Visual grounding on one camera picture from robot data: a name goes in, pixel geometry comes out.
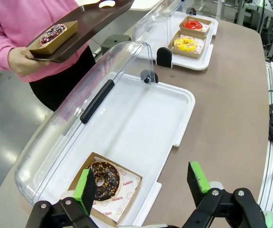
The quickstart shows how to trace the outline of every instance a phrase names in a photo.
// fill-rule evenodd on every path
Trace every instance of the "cardboard box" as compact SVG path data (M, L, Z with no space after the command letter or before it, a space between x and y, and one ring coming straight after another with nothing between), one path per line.
M133 202L134 202L134 200L136 198L136 195L137 195L137 193L138 193L138 191L140 189L140 185L141 185L141 181L142 181L142 176L140 176L137 173L134 173L133 171L131 171L131 170L129 170L129 169L121 166L120 164L117 164L117 163L115 163L115 162L113 162L113 161L111 161L111 160L109 160L109 159L107 159L107 158L105 158L105 157L103 157L103 156L101 156L101 155L93 152L93 153L90 154L90 156L87 158L87 160L84 162L84 164L82 165L82 167L78 171L77 175L75 176L75 178L72 181L72 183L71 183L71 185L70 185L70 187L69 187L68 190L75 190L75 188L77 186L77 183L78 183L78 180L79 180L79 178L80 178L83 170L84 169L88 169L91 166L92 163L96 162L95 157L101 158L103 160L106 160L107 162L109 162L111 164L114 164L115 166L118 166L118 167L122 168L123 170L128 171L128 172L130 172L130 173L132 173L132 174L134 174L134 175L136 175L136 176L138 176L140 178L140 181L138 182L138 185L137 185L137 187L135 189L135 192L134 192L132 198L130 199L127 207L125 208L125 210L123 211L120 219L117 222L115 222L111 218L107 217L106 215L102 214L101 212L95 210L94 208L92 208L92 210L91 210L91 215L93 215L94 217L98 218L99 220L103 221L104 223L106 223L106 224L108 224L108 225L110 225L112 227L117 227L118 224L120 223L120 221L122 220L122 218L127 213L127 211L129 211L129 208L131 207L131 205L133 204Z
M42 47L40 44L41 35L34 40L28 46L28 49L32 54L40 54L40 55L52 55L57 48L59 48L64 42L66 42L71 36L73 36L78 30L78 21L71 21L63 23L67 30L61 33L58 37L56 37L53 41L51 41L45 47Z
M202 24L206 24L208 25L208 29L207 31L203 32L203 31L195 31L193 29L189 29L189 28L185 28L184 27L184 23L188 20L196 20ZM182 30L182 31L185 31L185 32L192 32L194 34L198 34L198 35L207 35L208 31L209 31L209 28L210 28L210 24L211 24L211 21L210 20L205 20L205 19L201 19L201 18L196 18L196 17L193 17L193 16L187 16L180 24L179 24L179 29Z
M192 52L187 52L187 51L181 51L175 47L173 47L173 44L174 44L174 41L178 38L180 38L180 35L183 35L183 36L190 36L190 37L194 37L194 38L198 38L198 39L204 39L205 42L204 42L204 45L203 45L203 48L202 48L202 51L201 53L192 53ZM197 35L195 33L189 33L189 32L184 32L184 31L178 31L174 37L172 38L172 40L170 41L169 45L168 45L168 49L171 50L174 54L178 54L178 55L181 55L181 56L187 56L187 57L191 57L191 58L199 58L201 56L201 54L203 53L203 49L204 49L204 46L206 45L206 36L203 36L203 35Z

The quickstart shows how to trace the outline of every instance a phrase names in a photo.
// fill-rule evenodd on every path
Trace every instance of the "green tape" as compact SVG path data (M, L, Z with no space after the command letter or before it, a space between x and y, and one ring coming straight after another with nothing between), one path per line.
M73 198L79 202L79 204L83 208L84 212L89 216L89 214L85 208L85 205L83 203L83 200L82 200L83 192L84 192L85 185L87 182L88 173L89 173L89 169L83 170L83 172L79 178L79 181L77 183L76 189L74 191Z
M207 181L207 178L205 177L204 172L203 172L202 168L200 167L199 163L197 161L191 161L190 164L191 164L192 170L194 171L195 176L197 178L198 185L199 185L201 192L202 193L208 192L211 187L210 187L210 185Z

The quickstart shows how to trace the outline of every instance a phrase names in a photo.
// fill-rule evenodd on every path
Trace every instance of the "white tray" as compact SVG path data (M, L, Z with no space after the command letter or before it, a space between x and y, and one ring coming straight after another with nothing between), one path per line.
M163 83L148 85L139 77L123 75L88 125L79 126L35 201L56 203L90 153L96 152L143 177L136 199L120 223L141 225L160 191L160 172L172 146L180 145L194 105L188 90ZM100 228L108 227L93 220Z
M177 31L179 31L179 24L186 18L186 14L182 12L175 12L170 19L171 25L171 36L173 37ZM205 16L194 16L197 18L205 19L211 21L209 32L207 33L206 44L203 49L203 53L198 59L185 57L177 54L172 55L172 66L177 65L193 70L204 70L208 67L210 62L210 57L213 49L213 44L211 44L212 36L217 34L218 21L205 17ZM161 23L152 23L152 28L150 29L148 35L142 38L142 42L146 42L151 46L152 57L156 60L157 50L161 47L168 47L170 40L167 39L167 26Z

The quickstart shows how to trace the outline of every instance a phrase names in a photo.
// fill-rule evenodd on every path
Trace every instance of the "hand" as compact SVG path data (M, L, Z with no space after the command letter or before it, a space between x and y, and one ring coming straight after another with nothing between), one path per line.
M33 58L33 55L26 47L14 48L9 51L9 66L19 76L27 76L49 64L49 62L35 61L28 58Z

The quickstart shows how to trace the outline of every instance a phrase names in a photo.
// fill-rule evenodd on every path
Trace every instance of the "donut box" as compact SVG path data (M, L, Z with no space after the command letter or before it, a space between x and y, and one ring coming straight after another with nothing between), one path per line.
M38 55L52 55L57 48L59 48L64 42L66 42L71 36L73 36L78 30L78 21L70 21L63 23L66 26L66 30L62 32L59 36L57 36L54 40L48 43L46 46L42 46L40 44L40 38L45 31L50 28L47 28L45 31L42 32L39 37L34 40L29 46L28 49L32 54Z
M189 21L189 20L195 20L199 23L202 24L203 28L202 28L202 31L197 31L197 30L193 30L193 29L189 29L189 28L186 28L184 27L184 24L186 21ZM187 16L180 24L179 24L179 29L181 31L185 31L185 32L192 32L194 34L199 34L199 35L207 35L208 31L209 31L209 28L210 28L210 24L211 24L211 21L210 20L205 20L205 19L201 19L201 18L197 18L197 17L193 17L193 16Z
M115 196L104 201L94 201L91 215L112 227L117 227L137 196L142 176L93 152L80 168L68 190L75 190L83 170L95 162L107 162L114 166L120 175L120 185Z
M181 36L188 36L188 37L191 37L191 38L201 40L201 43L198 43L198 45L201 45L201 48L197 48L197 50L200 50L200 52L188 52L188 51L182 51L182 50L179 50L179 49L175 48L174 45L173 45L174 41L176 39L180 38ZM203 52L205 44L206 44L206 36L179 30L174 35L174 37L172 38L170 43L168 44L168 49L171 50L172 53L174 53L174 54L178 54L178 55L181 55L181 56L187 56L187 57L190 57L190 58L198 59L201 56L202 52Z

